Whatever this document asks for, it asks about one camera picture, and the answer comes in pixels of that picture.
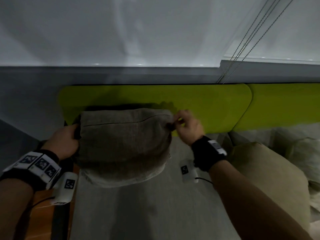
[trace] white plastic device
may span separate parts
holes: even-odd
[[[195,179],[198,177],[197,168],[193,165],[193,160],[186,159],[180,161],[179,167],[182,174],[182,181],[184,183],[194,182],[197,183],[199,180]]]
[[[51,200],[52,205],[64,205],[71,202],[73,193],[76,188],[78,175],[73,172],[65,172],[53,186]]]

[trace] wristband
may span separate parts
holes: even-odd
[[[4,169],[0,180],[19,179],[29,184],[34,192],[48,190],[60,174],[58,162],[58,156],[49,150],[29,152]]]
[[[203,136],[191,145],[194,155],[194,166],[208,172],[218,161],[225,160],[227,153],[220,144]]]

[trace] gray fabric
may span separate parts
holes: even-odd
[[[105,188],[158,175],[170,157],[172,119],[170,111],[160,109],[82,112],[76,159],[82,175]]]

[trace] person's left hand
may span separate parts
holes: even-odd
[[[41,149],[52,151],[60,160],[71,157],[79,147],[79,141],[74,139],[78,126],[74,124],[58,129]]]

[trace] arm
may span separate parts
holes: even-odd
[[[78,149],[74,139],[77,125],[58,129],[41,149],[49,150],[62,160],[72,156]],[[33,188],[16,178],[0,181],[0,236],[8,237],[15,230],[22,213],[34,195]]]
[[[188,110],[179,111],[174,121],[179,137],[189,146],[205,134],[201,122]],[[198,160],[208,165],[210,158]],[[312,239],[291,216],[228,161],[213,162],[208,172],[241,239]]]

